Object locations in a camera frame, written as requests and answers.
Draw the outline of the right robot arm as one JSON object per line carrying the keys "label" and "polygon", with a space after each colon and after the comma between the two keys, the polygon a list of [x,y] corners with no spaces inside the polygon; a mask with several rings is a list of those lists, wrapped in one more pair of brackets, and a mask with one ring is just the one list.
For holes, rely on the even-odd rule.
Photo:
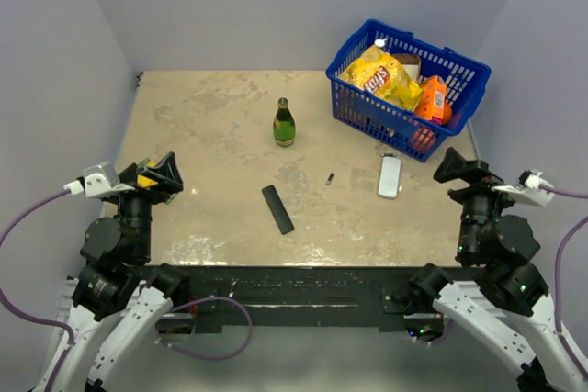
{"label": "right robot arm", "polygon": [[532,260],[540,244],[526,218],[506,215],[515,204],[546,206],[554,196],[576,197],[551,185],[538,170],[525,170],[507,184],[482,160],[447,149],[434,173],[438,183],[456,179],[448,191],[462,207],[457,262],[479,267],[474,278],[498,319],[470,297],[442,268],[427,264],[408,284],[407,313],[435,311],[457,324],[497,356],[516,376],[521,391],[584,391],[587,357],[562,317],[560,270],[548,286]]}

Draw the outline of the black remote control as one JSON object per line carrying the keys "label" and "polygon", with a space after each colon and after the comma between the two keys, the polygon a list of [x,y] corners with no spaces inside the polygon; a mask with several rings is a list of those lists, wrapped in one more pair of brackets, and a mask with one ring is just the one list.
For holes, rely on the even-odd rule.
{"label": "black remote control", "polygon": [[273,185],[269,185],[264,187],[261,192],[280,233],[286,235],[292,232],[295,229],[294,225],[276,188]]}

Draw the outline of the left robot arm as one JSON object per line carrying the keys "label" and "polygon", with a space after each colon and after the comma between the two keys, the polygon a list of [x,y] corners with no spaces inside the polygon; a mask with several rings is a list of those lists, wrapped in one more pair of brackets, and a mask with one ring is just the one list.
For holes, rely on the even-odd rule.
{"label": "left robot arm", "polygon": [[183,191],[176,156],[132,163],[117,172],[109,163],[83,171],[66,190],[116,207],[89,224],[64,331],[38,391],[109,391],[111,379],[155,322],[190,300],[188,280],[169,264],[144,274],[151,260],[152,208]]}

